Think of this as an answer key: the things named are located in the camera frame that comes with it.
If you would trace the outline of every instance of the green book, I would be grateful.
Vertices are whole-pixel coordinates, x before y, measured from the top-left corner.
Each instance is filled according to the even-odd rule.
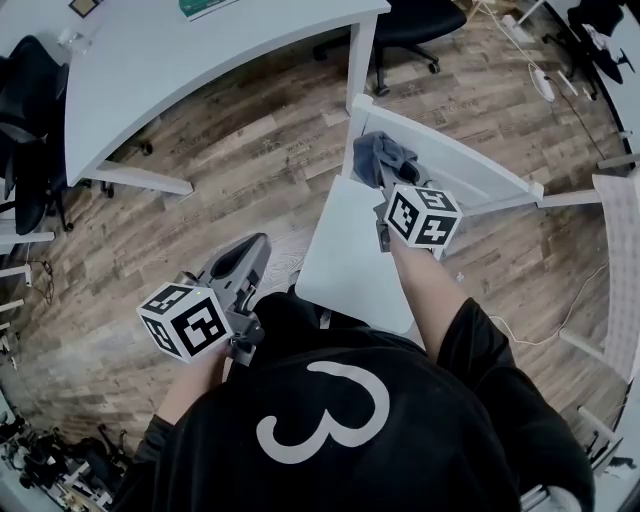
[[[232,4],[238,0],[178,0],[180,10],[189,21],[193,21],[200,16],[220,9],[225,5]]]

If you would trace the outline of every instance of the picture frame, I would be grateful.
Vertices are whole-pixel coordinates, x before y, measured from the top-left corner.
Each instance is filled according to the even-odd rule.
[[[86,18],[102,0],[71,0],[69,7],[81,18]]]

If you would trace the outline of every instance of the black office chair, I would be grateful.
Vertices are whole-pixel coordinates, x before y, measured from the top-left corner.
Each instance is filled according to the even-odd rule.
[[[567,11],[571,30],[562,30],[555,37],[547,34],[542,38],[545,44],[553,41],[569,54],[571,71],[567,78],[572,80],[576,69],[580,68],[591,85],[593,100],[598,97],[595,84],[597,72],[593,63],[596,63],[607,76],[619,84],[623,83],[619,66],[628,64],[634,73],[635,69],[624,51],[621,58],[614,60],[607,49],[598,49],[583,25],[591,25],[599,33],[611,37],[624,16],[620,7],[624,3],[624,0],[582,0],[577,7]]]
[[[64,102],[69,67],[59,66],[33,36],[18,43],[8,59],[0,59],[0,176],[5,200],[16,187],[16,233],[25,235],[45,212],[60,214],[66,188]]]
[[[388,0],[391,11],[378,16],[373,38],[378,86],[376,95],[384,96],[389,88],[384,84],[384,49],[400,47],[430,60],[429,71],[440,72],[439,59],[418,46],[450,34],[462,27],[467,18],[451,0]],[[320,44],[313,49],[316,60],[327,58],[328,49],[347,44],[350,35]]]

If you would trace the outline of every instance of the wooden floor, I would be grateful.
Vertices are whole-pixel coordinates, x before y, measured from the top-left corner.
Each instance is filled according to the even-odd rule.
[[[544,9],[532,20],[535,27],[527,29],[538,36],[556,31]],[[57,425],[73,439],[95,435],[104,422],[126,428],[134,447],[180,364],[154,347],[136,316],[141,300],[179,270],[199,269],[217,247],[255,231],[268,233],[274,246],[261,292],[282,288],[300,268],[338,172],[348,124],[347,49],[316,63],[312,43],[257,59],[175,105],[149,133],[153,155],[131,149],[117,155],[190,180],[193,194],[116,186],[109,200],[96,186],[66,196],[72,233],[63,233],[57,219],[46,220],[57,238],[32,245],[29,257],[51,261],[53,304],[7,280],[7,295],[27,304],[1,319],[21,335],[18,371],[3,363],[2,387],[35,425]],[[433,76],[425,62],[389,51],[391,92],[376,104],[543,183],[547,192],[589,187],[598,151],[565,100],[540,97],[524,59],[489,19],[478,15],[428,46],[441,57],[442,72]],[[566,56],[553,46],[527,49],[545,69],[566,68]],[[578,80],[578,90],[582,85]],[[604,100],[571,101],[600,150],[622,154]],[[24,258],[26,248],[14,256]],[[599,206],[528,206],[466,219],[444,264],[487,312],[535,342],[555,332],[585,279],[606,259]],[[569,326],[597,342],[606,332],[607,307],[605,270],[585,288]],[[513,350],[578,435],[584,434],[578,405],[608,423],[620,412],[626,385],[603,364],[558,339],[513,344]]]

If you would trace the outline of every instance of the white number 3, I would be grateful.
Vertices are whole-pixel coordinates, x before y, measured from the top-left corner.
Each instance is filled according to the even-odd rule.
[[[389,392],[373,373],[346,364],[317,361],[307,366],[310,372],[323,372],[335,377],[345,377],[360,384],[373,398],[374,411],[369,421],[360,428],[340,425],[325,409],[320,425],[304,443],[285,446],[273,437],[273,429],[278,421],[275,416],[263,418],[256,427],[258,442],[265,453],[282,464],[299,464],[315,455],[328,436],[347,448],[355,448],[372,439],[382,430],[389,417]]]

